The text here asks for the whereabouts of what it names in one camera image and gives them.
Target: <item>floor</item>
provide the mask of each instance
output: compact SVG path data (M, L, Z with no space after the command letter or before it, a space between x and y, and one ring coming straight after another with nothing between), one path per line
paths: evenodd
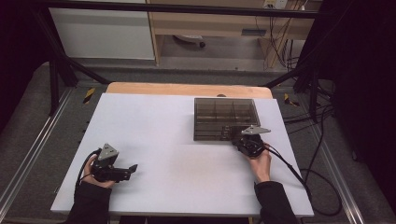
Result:
M280 64L268 68L257 39L207 37L205 42L206 47L201 49L196 44L167 36L160 65L134 62L132 65L128 63L118 68L111 65L106 68L96 66L92 70L103 77L117 81L249 86L262 85L287 72L287 68ZM295 48L292 57L298 55L302 44L295 45L299 47ZM80 82L76 88L62 89L69 91L69 100L48 139L40 148L32 167L28 170L29 175L25 177L21 187L15 189L18 194L11 199L12 204L0 210L0 212L7 210L3 223L56 223L64 220L64 215L51 213L50 206L56 196L56 189L62 184L74 153L78 149L78 143L84 136L84 130L89 125L100 93L106 91L106 86L95 83L82 74L78 74L78 77ZM325 80L321 82L324 89L332 91L331 82ZM286 128L290 133L290 142L299 168L307 168L318 145L315 129L320 126L308 127L312 124L310 121L292 122L296 118L304 118L306 110L304 104L309 98L308 92L294 94L293 83L294 80L288 80L273 88L272 92L278 100ZM95 87L95 93L88 104L83 104L85 94L91 87ZM288 101L285 101L285 93L289 96ZM318 104L325 106L329 101L325 96L321 96L318 98ZM3 158L0 160L0 166L3 167L3 174L0 177L1 192L9 190L8 183L13 181L31 145L35 143L41 128L49 119L49 111L49 69L44 65L37 69L14 116L0 135L0 150ZM389 209L365 164L353 160L352 151L344 138L337 117L332 113L325 115L326 119L322 122L324 130L322 146L330 149L347 188L359 207L361 222L353 222L348 218L345 204L340 213L334 216L322 215L320 211L332 213L337 210L339 204L330 185L312 173L308 185L313 193L313 206L319 212L316 212L314 217L301 219L301 222L396 223L395 215ZM313 169L334 183L332 170L327 166L326 158L327 155L320 151Z

